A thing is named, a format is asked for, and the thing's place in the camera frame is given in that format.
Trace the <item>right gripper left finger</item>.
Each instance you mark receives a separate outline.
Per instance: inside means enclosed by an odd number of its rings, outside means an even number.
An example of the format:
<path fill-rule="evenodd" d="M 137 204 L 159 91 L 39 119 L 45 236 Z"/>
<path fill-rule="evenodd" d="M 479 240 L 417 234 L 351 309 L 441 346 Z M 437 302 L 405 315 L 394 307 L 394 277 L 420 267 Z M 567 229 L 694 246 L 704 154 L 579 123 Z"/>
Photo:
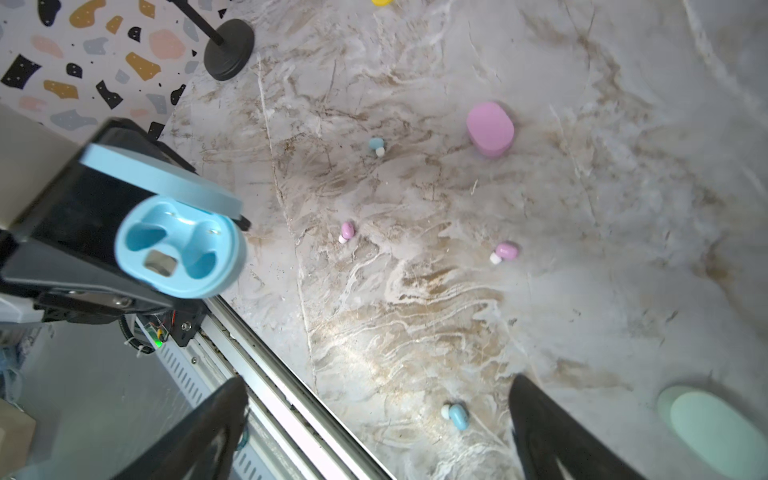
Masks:
<path fill-rule="evenodd" d="M 247 403 L 244 379 L 228 379 L 115 477 L 227 479 L 245 429 Z"/>

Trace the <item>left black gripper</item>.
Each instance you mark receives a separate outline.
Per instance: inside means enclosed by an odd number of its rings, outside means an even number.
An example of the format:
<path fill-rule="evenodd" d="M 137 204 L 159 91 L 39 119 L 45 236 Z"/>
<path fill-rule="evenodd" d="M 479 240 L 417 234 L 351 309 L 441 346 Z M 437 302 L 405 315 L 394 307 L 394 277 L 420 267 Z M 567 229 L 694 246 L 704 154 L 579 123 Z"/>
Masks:
<path fill-rule="evenodd" d="M 180 299 L 123 272 L 114 240 L 123 218 L 151 194 L 80 163 L 90 144 L 142 153 L 196 170 L 135 122 L 112 118 L 1 231 L 1 290 L 66 319 L 108 323 L 129 310 L 175 307 Z"/>

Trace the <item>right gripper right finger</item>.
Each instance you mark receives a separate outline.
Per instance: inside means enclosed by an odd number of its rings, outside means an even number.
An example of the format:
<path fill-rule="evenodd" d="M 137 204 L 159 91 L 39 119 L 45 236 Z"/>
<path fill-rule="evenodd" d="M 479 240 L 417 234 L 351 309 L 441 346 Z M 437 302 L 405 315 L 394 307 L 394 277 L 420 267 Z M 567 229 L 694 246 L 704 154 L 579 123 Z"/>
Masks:
<path fill-rule="evenodd" d="M 642 476 L 571 417 L 532 380 L 517 375 L 508 404 L 527 479 L 640 479 Z"/>

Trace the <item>blue earbud case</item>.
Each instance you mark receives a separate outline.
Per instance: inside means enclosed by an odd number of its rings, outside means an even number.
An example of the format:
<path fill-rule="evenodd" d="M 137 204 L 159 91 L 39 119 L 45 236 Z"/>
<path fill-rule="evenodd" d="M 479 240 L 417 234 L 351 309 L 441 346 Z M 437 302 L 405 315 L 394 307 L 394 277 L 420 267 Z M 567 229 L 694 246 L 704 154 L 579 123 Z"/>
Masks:
<path fill-rule="evenodd" d="M 114 254 L 123 272 L 180 299 L 216 296 L 238 279 L 247 247 L 236 224 L 243 204 L 230 191 L 119 147 L 90 144 L 80 163 L 151 194 L 117 230 Z"/>

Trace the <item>mint green earbud case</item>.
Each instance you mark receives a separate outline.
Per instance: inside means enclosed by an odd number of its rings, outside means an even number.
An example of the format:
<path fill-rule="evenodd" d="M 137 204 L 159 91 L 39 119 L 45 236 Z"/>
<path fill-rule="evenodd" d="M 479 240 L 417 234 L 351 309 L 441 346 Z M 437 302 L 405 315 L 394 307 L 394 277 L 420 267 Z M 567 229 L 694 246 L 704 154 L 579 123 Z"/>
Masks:
<path fill-rule="evenodd" d="M 767 477 L 767 437 L 722 398 L 676 385 L 659 394 L 657 411 L 667 427 L 714 471 L 729 479 Z"/>

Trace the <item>pale blue earbud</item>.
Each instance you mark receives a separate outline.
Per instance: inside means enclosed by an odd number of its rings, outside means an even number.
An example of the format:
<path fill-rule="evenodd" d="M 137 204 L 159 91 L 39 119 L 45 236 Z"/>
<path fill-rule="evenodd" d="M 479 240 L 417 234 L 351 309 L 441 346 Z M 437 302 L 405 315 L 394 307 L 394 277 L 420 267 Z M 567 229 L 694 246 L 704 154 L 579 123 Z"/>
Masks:
<path fill-rule="evenodd" d="M 371 138 L 368 142 L 368 147 L 376 154 L 377 157 L 381 158 L 386 153 L 385 148 L 385 141 L 382 138 Z"/>

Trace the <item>pink earbud case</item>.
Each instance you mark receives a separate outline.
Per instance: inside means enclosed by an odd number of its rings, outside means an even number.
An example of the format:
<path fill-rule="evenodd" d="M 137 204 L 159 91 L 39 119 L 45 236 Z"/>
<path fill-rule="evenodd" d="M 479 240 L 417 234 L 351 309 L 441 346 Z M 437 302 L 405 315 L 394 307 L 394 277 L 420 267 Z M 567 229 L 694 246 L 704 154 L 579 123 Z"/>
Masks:
<path fill-rule="evenodd" d="M 467 115 L 466 127 L 473 145 L 488 158 L 505 154 L 515 139 L 513 120 L 496 102 L 475 105 Z"/>

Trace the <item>pink earbud centre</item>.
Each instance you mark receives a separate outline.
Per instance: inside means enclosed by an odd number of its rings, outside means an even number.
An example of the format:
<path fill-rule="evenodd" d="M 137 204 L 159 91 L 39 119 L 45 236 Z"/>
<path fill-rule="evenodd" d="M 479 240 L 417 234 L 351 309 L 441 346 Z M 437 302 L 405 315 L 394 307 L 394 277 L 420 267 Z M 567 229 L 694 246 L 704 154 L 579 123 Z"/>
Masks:
<path fill-rule="evenodd" d="M 520 253 L 520 247 L 513 242 L 499 243 L 490 254 L 490 261 L 498 265 L 505 261 L 515 260 Z"/>

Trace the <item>pink earbud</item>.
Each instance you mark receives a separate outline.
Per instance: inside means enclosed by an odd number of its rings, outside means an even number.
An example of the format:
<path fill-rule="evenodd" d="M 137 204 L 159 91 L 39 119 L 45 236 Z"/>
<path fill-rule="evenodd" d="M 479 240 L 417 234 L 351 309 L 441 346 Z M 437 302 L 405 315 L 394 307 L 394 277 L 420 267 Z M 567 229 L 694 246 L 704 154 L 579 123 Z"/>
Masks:
<path fill-rule="evenodd" d="M 498 265 L 505 261 L 515 260 L 520 253 L 520 247 L 513 242 L 499 243 L 490 254 L 490 261 Z"/>
<path fill-rule="evenodd" d="M 356 229 L 355 229 L 354 223 L 351 221 L 346 221 L 341 225 L 338 242 L 341 244 L 345 244 L 351 239 L 353 239 L 355 235 L 356 235 Z"/>

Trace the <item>black round microphone stand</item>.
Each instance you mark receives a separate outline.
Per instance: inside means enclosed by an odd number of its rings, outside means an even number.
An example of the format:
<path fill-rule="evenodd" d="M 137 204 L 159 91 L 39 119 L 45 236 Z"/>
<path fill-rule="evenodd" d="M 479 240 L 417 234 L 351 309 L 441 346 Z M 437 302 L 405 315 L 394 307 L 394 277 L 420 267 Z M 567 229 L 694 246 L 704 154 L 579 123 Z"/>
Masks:
<path fill-rule="evenodd" d="M 213 79 L 230 80 L 247 65 L 255 46 L 255 33 L 247 22 L 230 19 L 214 29 L 187 0 L 170 0 L 170 3 L 209 38 L 203 64 Z"/>

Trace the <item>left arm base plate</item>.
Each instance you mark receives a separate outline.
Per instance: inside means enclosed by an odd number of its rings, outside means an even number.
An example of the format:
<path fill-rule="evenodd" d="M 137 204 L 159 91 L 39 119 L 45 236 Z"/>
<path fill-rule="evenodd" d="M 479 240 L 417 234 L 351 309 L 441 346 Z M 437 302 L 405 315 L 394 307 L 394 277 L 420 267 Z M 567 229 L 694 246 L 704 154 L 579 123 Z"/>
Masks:
<path fill-rule="evenodd" d="M 124 343 L 141 357 L 158 353 L 170 343 L 186 347 L 209 314 L 203 300 L 179 300 L 175 307 L 129 310 L 117 320 L 117 325 Z"/>

